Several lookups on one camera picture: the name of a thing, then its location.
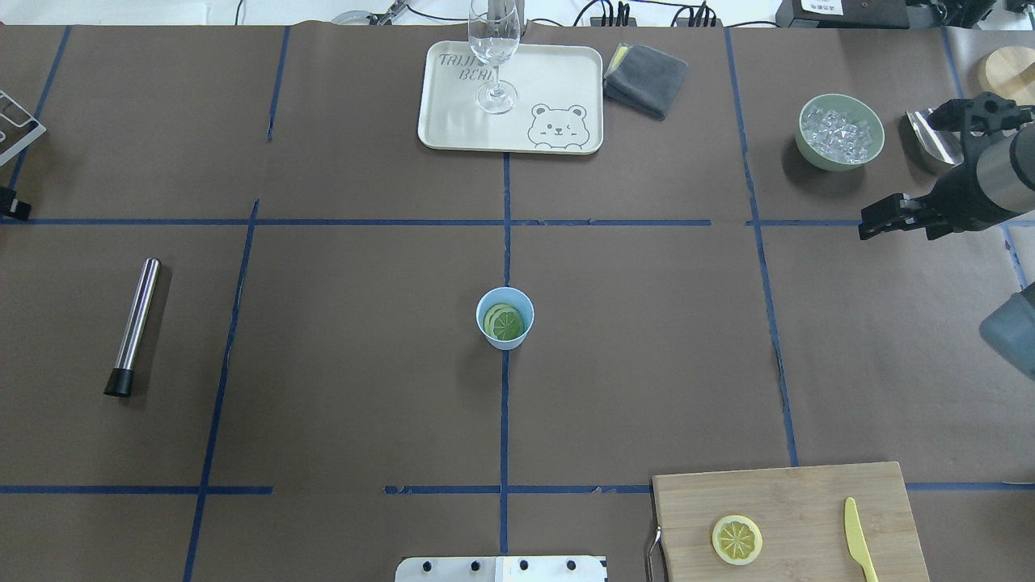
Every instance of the black clip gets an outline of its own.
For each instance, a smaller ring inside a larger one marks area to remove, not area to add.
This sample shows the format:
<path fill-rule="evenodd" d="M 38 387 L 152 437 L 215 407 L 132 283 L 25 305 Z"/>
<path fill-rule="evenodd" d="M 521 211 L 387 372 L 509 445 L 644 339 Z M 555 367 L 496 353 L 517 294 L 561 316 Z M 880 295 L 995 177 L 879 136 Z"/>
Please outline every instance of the black clip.
<path fill-rule="evenodd" d="M 0 212 L 3 212 L 4 216 L 10 216 L 24 223 L 29 220 L 31 211 L 32 205 L 20 202 L 18 198 L 14 198 L 14 191 L 0 186 Z"/>

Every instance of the round wooden object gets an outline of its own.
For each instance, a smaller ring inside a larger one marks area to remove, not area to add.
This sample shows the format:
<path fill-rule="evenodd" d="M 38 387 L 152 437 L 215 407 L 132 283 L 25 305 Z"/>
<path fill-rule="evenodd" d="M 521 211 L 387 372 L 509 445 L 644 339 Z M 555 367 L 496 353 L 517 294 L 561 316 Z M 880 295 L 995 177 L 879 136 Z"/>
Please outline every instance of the round wooden object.
<path fill-rule="evenodd" d="M 1035 105 L 1035 49 L 999 49 L 981 61 L 977 80 L 985 91 L 1017 105 Z"/>

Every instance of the wine glass base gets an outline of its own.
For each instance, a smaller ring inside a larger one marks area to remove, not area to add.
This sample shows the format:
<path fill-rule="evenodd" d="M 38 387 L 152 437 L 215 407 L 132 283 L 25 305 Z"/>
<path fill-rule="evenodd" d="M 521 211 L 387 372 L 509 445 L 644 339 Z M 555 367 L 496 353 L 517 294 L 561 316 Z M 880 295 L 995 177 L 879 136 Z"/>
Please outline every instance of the wine glass base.
<path fill-rule="evenodd" d="M 506 113 L 518 105 L 518 89 L 513 85 L 506 81 L 500 81 L 499 88 L 502 91 L 499 94 L 493 93 L 496 87 L 495 81 L 485 83 L 481 87 L 478 87 L 478 95 L 475 98 L 478 107 L 492 115 Z"/>

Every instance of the bowl of ice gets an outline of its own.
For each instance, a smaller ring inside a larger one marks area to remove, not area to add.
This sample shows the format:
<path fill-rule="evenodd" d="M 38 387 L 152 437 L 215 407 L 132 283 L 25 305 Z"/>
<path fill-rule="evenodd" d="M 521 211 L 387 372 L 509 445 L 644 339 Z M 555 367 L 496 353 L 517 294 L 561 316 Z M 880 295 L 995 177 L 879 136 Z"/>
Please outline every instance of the bowl of ice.
<path fill-rule="evenodd" d="M 844 172 L 881 153 L 884 127 L 866 104 L 848 95 L 827 93 L 812 97 L 801 108 L 794 141 L 812 166 Z"/>

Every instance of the yellow knife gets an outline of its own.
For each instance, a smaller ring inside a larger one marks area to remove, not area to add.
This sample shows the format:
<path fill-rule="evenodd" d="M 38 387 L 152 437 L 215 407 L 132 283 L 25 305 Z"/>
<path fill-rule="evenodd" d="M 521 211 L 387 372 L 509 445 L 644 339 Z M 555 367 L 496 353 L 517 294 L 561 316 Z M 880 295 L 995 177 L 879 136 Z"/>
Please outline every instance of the yellow knife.
<path fill-rule="evenodd" d="M 845 536 L 848 537 L 848 553 L 862 566 L 866 582 L 877 582 L 877 571 L 874 570 L 874 560 L 869 559 L 866 539 L 862 536 L 862 524 L 859 523 L 854 497 L 845 499 Z"/>

